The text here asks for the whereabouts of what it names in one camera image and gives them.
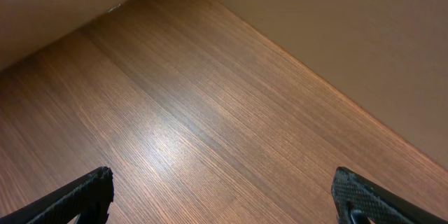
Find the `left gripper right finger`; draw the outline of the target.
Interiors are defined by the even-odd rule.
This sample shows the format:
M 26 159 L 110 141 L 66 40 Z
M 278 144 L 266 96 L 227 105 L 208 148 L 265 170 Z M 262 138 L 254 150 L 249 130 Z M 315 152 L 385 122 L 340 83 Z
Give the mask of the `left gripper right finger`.
M 338 167 L 332 198 L 339 224 L 447 224 L 346 167 Z

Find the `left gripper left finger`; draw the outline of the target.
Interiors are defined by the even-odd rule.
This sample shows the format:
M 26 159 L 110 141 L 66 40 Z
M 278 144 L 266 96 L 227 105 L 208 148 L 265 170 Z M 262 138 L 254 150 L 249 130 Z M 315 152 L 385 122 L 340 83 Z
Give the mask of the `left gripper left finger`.
M 113 172 L 98 167 L 27 206 L 1 217 L 1 224 L 105 224 L 113 202 Z

